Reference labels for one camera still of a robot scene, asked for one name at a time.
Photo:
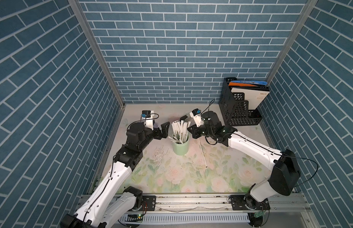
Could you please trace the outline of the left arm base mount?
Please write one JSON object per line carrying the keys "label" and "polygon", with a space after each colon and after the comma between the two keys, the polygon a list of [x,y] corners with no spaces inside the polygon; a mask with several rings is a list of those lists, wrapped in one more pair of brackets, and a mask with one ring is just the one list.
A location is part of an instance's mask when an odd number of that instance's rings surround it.
{"label": "left arm base mount", "polygon": [[155,205],[156,205],[156,199],[157,199],[156,195],[143,195],[141,200],[141,205],[135,206],[134,208],[129,209],[129,211],[137,211],[137,212],[154,211]]}

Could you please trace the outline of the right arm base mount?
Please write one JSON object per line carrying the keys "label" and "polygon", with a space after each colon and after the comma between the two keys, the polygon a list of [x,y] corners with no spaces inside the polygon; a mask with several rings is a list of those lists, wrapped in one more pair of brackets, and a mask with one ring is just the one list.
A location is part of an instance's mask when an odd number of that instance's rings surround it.
{"label": "right arm base mount", "polygon": [[230,195],[228,197],[228,202],[231,204],[234,211],[243,211],[243,210],[258,210],[265,211],[270,210],[270,205],[268,199],[258,202],[250,195]]}

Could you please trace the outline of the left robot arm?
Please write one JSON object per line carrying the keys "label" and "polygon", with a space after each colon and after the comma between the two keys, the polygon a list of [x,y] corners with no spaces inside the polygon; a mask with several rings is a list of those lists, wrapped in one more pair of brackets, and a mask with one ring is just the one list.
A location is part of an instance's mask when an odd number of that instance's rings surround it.
{"label": "left robot arm", "polygon": [[142,205],[142,191],[134,187],[125,189],[115,203],[111,201],[143,158],[143,150],[150,142],[168,137],[169,126],[169,122],[160,128],[148,128],[142,122],[132,123],[126,132],[126,143],[114,156],[107,175],[74,215],[63,217],[60,227],[110,228],[126,212],[138,210]]}

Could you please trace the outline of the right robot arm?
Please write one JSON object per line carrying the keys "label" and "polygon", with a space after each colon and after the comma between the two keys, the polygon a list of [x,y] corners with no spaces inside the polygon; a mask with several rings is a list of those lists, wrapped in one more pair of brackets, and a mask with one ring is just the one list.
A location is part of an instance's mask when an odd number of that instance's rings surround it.
{"label": "right robot arm", "polygon": [[231,126],[223,126],[213,111],[202,113],[199,109],[190,112],[194,125],[188,128],[194,139],[210,137],[217,143],[237,149],[260,162],[270,172],[270,177],[254,184],[244,196],[247,208],[258,209],[265,200],[276,194],[288,196],[295,188],[301,172],[295,154],[286,149],[280,151],[265,146],[243,135]]}

